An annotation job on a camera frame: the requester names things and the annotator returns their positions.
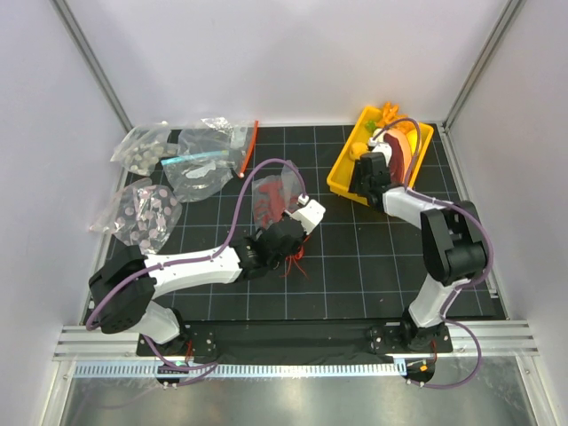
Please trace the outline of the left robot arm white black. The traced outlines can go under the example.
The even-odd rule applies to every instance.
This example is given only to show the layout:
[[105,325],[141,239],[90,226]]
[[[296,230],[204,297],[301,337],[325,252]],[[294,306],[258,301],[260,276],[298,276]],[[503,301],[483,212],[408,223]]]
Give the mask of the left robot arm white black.
[[130,250],[124,264],[108,264],[91,277],[95,309],[86,327],[99,327],[105,334],[133,331],[167,354],[178,355],[188,343],[183,320],[156,298],[186,288],[262,278],[299,253],[314,228],[306,220],[284,217],[224,248],[155,257]]

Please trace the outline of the red toy lobster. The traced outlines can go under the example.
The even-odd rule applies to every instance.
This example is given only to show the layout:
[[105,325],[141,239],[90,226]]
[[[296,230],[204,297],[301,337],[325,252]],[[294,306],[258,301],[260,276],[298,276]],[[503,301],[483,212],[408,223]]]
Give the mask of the red toy lobster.
[[256,224],[254,246],[260,259],[275,270],[281,262],[294,259],[303,252],[309,233],[302,231],[301,223],[291,217],[299,209],[300,193],[293,194],[282,176],[269,176],[252,184],[252,214]]

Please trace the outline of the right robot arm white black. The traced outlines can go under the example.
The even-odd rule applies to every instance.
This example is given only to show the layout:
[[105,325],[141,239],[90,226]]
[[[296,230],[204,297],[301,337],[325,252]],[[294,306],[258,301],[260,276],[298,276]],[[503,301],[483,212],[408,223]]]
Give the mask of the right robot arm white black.
[[423,351],[441,334],[446,314],[465,289],[485,280],[493,266],[493,246],[470,201],[438,200],[391,182],[383,154],[363,154],[354,163],[350,191],[367,205],[421,231],[427,271],[418,296],[404,310],[400,344]]

